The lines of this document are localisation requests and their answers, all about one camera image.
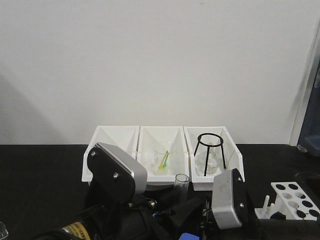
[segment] white bin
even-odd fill
[[[207,174],[206,176],[200,174],[196,171],[195,157],[194,152],[198,143],[198,136],[203,133],[212,133],[219,135],[223,138],[223,152],[226,170],[238,169],[243,181],[245,181],[244,166],[242,154],[238,150],[236,144],[232,140],[227,128],[225,126],[216,126],[216,127],[200,127],[200,126],[185,126],[184,134],[187,143],[187,149],[189,152],[189,161],[190,161],[190,174],[193,189],[195,191],[212,191],[213,182],[215,176],[221,174],[224,171],[223,164],[220,165],[219,169],[214,174]],[[207,147],[199,145],[197,150],[197,155],[200,152],[207,151]],[[220,147],[215,147],[215,151],[221,151]]]
[[[82,181],[91,182],[92,172],[87,166],[87,157],[96,143],[118,146],[136,160],[139,126],[97,126],[83,155]]]
[[[159,170],[159,163],[165,159],[163,153],[166,151],[170,154],[166,161],[167,166]],[[183,127],[141,126],[137,161],[148,172],[147,190],[150,191],[172,186],[177,174],[189,176],[188,151]]]

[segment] wire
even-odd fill
[[[75,235],[72,235],[62,229],[53,229],[53,230],[50,230],[50,231],[47,231],[47,232],[44,232],[44,233],[41,233],[37,236],[35,236],[34,238],[32,238],[31,240],[35,240],[35,239],[38,239],[40,237],[43,237],[43,236],[54,236],[54,235],[62,235],[66,238],[69,238],[70,240],[83,240],[82,238],[79,238]]]
[[[148,211],[148,212],[152,212],[150,209],[146,209],[146,208],[135,208],[135,207],[129,207],[129,208],[126,208],[126,210],[137,210],[137,211]]]
[[[84,214],[84,213],[87,213],[88,211],[96,211],[96,210],[100,210],[100,209],[103,209],[103,208],[104,208],[104,206],[101,205],[101,204],[91,206],[91,207],[89,207],[87,209],[84,209],[84,210],[78,212],[76,215],[74,215],[72,217],[72,219],[75,219],[75,218],[77,218],[79,216],[82,217],[81,215]]]
[[[202,215],[203,214],[205,214],[207,211],[209,211],[209,210],[211,210],[211,208],[207,208],[206,210],[204,210],[203,212],[202,212]]]
[[[155,201],[155,202],[156,202],[156,200],[155,200],[155,199],[150,198],[150,197],[146,197],[145,199],[147,199],[147,200],[152,200],[152,201]]]

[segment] black tabletop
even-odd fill
[[[282,144],[239,144],[245,185],[261,208],[266,195],[275,200],[271,182],[290,182],[295,174],[320,174],[320,158]],[[9,240],[29,239],[62,227],[84,208],[89,190],[81,182],[86,145],[0,146],[0,222]],[[192,192],[203,197],[202,192]]]

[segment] clear glass tube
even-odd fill
[[[173,189],[177,192],[177,204],[187,200],[189,181],[185,174],[179,173],[175,176]]]

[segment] black metal stand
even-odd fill
[[[206,144],[206,143],[204,143],[204,142],[201,141],[201,138],[202,138],[202,136],[204,136],[204,135],[215,136],[215,137],[217,137],[217,138],[220,139],[220,143],[219,143],[219,144],[216,144],[216,145],[214,145],[214,144]],[[205,158],[204,176],[207,175],[208,158],[209,158],[210,148],[221,147],[223,168],[226,169],[225,153],[224,153],[224,147],[223,147],[224,139],[223,139],[221,136],[217,135],[217,134],[209,133],[209,132],[200,134],[197,139],[198,139],[198,143],[196,144],[196,148],[195,148],[195,151],[194,151],[194,154],[193,154],[194,156],[196,156],[196,153],[197,153],[199,144],[202,144],[203,146],[206,146],[206,147],[207,147],[207,150],[206,150],[206,158]]]

